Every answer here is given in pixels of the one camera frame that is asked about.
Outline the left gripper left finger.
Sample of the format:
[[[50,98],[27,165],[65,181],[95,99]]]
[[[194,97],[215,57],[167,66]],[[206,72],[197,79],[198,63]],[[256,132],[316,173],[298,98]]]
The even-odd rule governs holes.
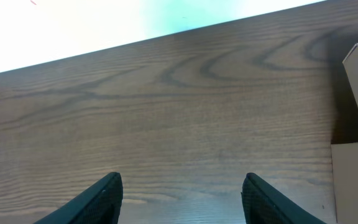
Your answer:
[[[123,200],[118,172],[110,172],[35,224],[117,224]]]

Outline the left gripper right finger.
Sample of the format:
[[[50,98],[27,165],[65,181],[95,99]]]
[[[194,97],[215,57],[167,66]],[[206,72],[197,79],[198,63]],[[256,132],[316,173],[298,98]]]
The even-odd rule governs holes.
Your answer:
[[[324,224],[255,173],[246,175],[241,199],[247,224]]]

